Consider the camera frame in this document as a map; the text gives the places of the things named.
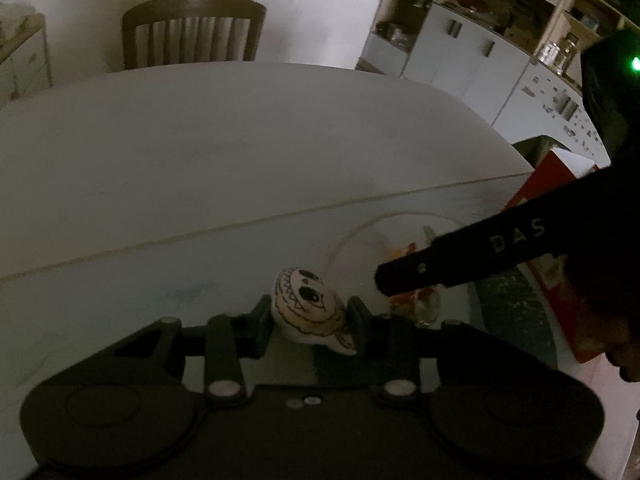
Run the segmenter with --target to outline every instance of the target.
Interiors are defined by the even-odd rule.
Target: white table
[[[34,466],[18,409],[56,371],[165,315],[247,312],[377,216],[497,213],[530,172],[436,89],[315,66],[119,73],[10,105],[0,128],[3,479]],[[447,293],[472,320],[464,286]]]

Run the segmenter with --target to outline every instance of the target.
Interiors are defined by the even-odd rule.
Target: chair backrest
[[[266,12],[251,0],[151,0],[135,6],[122,17],[125,69],[252,61]]]

